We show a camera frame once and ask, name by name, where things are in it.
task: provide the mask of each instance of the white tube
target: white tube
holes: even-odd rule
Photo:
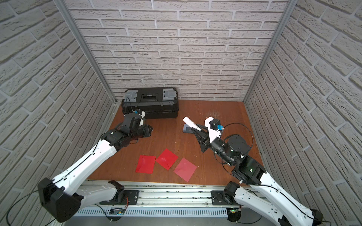
[[[191,128],[195,128],[199,131],[201,131],[201,128],[198,127],[193,121],[191,121],[191,119],[187,118],[187,117],[184,117],[184,122]]]

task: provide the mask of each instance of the vent grille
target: vent grille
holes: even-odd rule
[[[128,207],[124,214],[109,214],[114,207],[102,207],[109,216],[124,217],[227,217],[226,208],[160,208]],[[103,216],[99,207],[86,207],[74,216]]]

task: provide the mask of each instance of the white brick wall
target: white brick wall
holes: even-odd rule
[[[268,170],[332,225],[362,223],[361,11],[299,0],[246,103]]]
[[[272,0],[66,2],[118,99],[127,88],[173,86],[180,99],[225,101],[243,100],[287,4]],[[205,89],[204,84],[214,87]],[[227,95],[218,84],[231,84],[221,88],[230,88]]]
[[[91,148],[111,101],[53,1],[0,3],[0,52],[0,225],[6,225],[14,202]],[[45,225],[53,218],[34,193],[9,219]]]

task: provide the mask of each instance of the aluminum frame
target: aluminum frame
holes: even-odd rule
[[[211,191],[223,191],[225,186],[171,184],[153,182],[117,181],[126,190],[139,190],[136,205],[130,207],[165,207],[165,208],[238,208],[239,205],[212,205]],[[104,185],[104,180],[86,180],[79,188],[92,188]],[[244,187],[255,192],[259,197],[265,197],[251,187]],[[125,205],[101,205],[104,207],[124,207]]]
[[[263,57],[261,58],[260,64],[255,72],[255,75],[253,77],[253,80],[250,83],[250,86],[248,88],[247,93],[245,94],[245,97],[243,99],[243,102],[246,103],[246,101],[248,100],[249,96],[251,95],[251,92],[254,90],[254,87],[256,85],[256,82],[258,81],[261,72],[263,70],[263,68],[265,67],[267,61],[269,60],[275,46],[277,45],[277,42],[280,38],[280,36],[282,35],[282,32],[284,30],[285,25],[287,24],[290,15],[292,14],[294,7],[296,6],[298,0],[289,0],[288,4],[285,7],[285,10],[282,14],[282,17],[280,18],[280,21],[273,33],[273,36],[271,37],[271,40],[264,52]]]
[[[106,90],[108,97],[111,99],[113,104],[116,104],[117,98],[115,97],[114,93],[112,92],[109,84],[107,83],[101,68],[99,67],[97,60],[95,59],[90,47],[88,46],[82,32],[80,31],[77,23],[75,22],[72,13],[70,12],[67,4],[64,0],[54,0],[56,6],[58,7],[59,12],[62,14],[64,20],[69,26],[70,31],[73,33],[75,39],[77,40],[80,48],[83,50],[84,55],[88,59],[90,65],[92,66],[94,72],[96,73],[99,81],[101,82],[103,88]]]

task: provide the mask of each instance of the mounting plate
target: mounting plate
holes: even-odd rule
[[[138,200],[139,190],[125,190],[125,197],[128,196],[129,205],[136,205]],[[116,203],[115,201],[102,201],[100,205],[126,205],[127,200],[123,199],[121,203]]]
[[[214,206],[238,205],[238,203],[236,203],[234,199],[231,200],[231,204],[227,203],[224,200],[225,196],[223,191],[211,191],[211,198],[212,198],[212,205]]]

